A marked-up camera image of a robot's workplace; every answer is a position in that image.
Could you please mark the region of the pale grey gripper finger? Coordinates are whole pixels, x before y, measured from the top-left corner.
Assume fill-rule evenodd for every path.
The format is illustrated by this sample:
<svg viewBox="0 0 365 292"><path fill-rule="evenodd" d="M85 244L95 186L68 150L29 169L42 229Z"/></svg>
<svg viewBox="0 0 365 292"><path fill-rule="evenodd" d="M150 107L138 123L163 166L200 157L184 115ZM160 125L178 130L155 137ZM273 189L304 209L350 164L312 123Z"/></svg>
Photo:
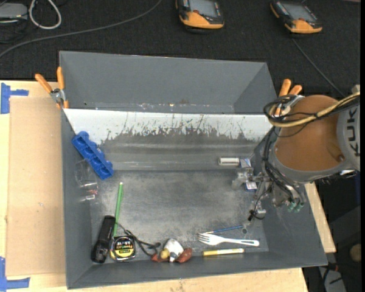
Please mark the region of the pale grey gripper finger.
<svg viewBox="0 0 365 292"><path fill-rule="evenodd" d="M240 167L236 170L237 179L251 179L254 176L252 167Z"/></svg>
<svg viewBox="0 0 365 292"><path fill-rule="evenodd" d="M257 183L255 181L250 181L247 179L236 178L232 180L232 188L243 189L245 191L256 191Z"/></svg>

